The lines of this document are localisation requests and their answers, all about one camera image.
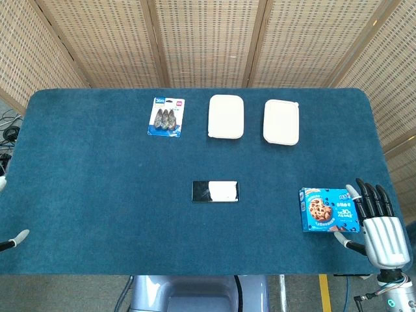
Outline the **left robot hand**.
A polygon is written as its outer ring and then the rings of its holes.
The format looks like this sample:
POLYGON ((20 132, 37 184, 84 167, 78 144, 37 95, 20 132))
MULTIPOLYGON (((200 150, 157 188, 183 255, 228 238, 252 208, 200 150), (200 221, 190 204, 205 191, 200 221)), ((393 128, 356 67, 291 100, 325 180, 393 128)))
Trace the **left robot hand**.
MULTIPOLYGON (((0 192, 3 191, 7 184, 6 177, 4 175, 0 176, 0 192)), ((0 242, 0 252, 3 252, 5 250, 15 248, 17 245, 21 244, 29 235, 30 230, 24 229, 16 237, 13 239, 9 239, 8 241, 0 242)))

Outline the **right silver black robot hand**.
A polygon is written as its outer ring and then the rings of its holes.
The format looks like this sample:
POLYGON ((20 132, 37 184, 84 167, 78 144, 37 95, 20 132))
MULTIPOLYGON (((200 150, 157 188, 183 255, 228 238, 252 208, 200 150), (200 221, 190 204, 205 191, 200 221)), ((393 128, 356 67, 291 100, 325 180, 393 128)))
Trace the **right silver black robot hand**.
POLYGON ((356 183, 359 190, 352 185, 347 185, 346 190, 354 202, 365 243, 347 239, 340 231, 334 233, 335 238, 344 248, 367 257, 376 268, 404 268, 411 262, 410 252, 389 195, 381 185, 372 186, 360 178, 356 183))

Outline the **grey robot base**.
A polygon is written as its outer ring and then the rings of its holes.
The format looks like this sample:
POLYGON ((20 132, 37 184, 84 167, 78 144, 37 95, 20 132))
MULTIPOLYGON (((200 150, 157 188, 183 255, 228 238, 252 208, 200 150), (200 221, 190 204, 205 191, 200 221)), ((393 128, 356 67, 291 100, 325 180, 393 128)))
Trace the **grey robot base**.
POLYGON ((269 312, 264 275, 134 277, 129 312, 269 312))

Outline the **black smartphone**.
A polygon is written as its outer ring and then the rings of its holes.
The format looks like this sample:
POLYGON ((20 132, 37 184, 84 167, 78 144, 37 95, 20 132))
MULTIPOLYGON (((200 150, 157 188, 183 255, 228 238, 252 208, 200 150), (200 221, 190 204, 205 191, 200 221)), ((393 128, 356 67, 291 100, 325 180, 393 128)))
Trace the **black smartphone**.
POLYGON ((193 181, 192 202, 228 203, 239 201, 237 181, 193 181))

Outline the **blue cookie box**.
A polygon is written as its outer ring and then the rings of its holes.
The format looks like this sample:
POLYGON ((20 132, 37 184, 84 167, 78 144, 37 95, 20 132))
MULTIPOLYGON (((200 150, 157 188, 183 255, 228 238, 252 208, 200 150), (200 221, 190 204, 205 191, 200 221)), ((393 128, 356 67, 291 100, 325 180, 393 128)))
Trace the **blue cookie box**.
POLYGON ((299 190, 302 231, 360 232, 358 214, 344 188, 301 188, 299 190))

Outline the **blue carpet table cover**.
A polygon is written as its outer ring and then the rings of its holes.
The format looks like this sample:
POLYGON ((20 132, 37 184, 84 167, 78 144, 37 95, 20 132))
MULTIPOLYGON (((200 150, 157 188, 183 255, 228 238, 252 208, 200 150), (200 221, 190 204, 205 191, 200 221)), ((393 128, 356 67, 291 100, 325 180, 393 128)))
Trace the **blue carpet table cover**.
POLYGON ((30 99, 6 187, 0 274, 368 274, 331 233, 302 231, 298 192, 381 185, 402 216, 369 100, 357 88, 235 88, 244 134, 207 134, 214 88, 51 89, 30 99), (185 99, 180 137, 150 136, 155 97, 185 99), (297 102, 299 141, 269 144, 265 103, 297 102), (193 181, 239 201, 192 202, 193 181))

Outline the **white lidded container with tab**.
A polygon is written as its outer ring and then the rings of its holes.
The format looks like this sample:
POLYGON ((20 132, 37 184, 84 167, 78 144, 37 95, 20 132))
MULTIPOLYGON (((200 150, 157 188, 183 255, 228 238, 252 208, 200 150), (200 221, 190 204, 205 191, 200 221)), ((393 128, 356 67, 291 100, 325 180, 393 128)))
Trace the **white lidded container with tab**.
POLYGON ((297 102, 270 99, 265 103, 263 137, 269 144, 296 145, 299 128, 297 102))

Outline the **blue clip blister pack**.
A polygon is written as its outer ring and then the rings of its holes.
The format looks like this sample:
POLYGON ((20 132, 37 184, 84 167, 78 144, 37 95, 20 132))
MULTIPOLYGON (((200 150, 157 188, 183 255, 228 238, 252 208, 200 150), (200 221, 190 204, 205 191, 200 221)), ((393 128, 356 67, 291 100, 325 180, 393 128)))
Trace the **blue clip blister pack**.
POLYGON ((148 135, 180 137, 185 110, 185 99, 155 97, 150 114, 148 135))

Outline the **white rounded lidded container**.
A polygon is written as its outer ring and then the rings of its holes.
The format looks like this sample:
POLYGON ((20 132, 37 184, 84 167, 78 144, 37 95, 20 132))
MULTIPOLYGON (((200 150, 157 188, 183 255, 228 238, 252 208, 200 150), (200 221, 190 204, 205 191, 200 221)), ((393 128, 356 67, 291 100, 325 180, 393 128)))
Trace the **white rounded lidded container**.
POLYGON ((244 101, 240 96, 215 94, 209 101, 208 136, 238 139, 244 134, 244 101))

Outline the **woven bamboo folding screen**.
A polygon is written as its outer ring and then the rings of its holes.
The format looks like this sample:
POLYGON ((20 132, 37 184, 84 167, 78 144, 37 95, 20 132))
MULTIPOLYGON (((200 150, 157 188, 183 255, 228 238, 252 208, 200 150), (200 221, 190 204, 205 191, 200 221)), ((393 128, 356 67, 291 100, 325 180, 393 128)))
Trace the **woven bamboo folding screen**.
POLYGON ((47 88, 355 87, 416 222, 416 0, 0 0, 0 151, 47 88))

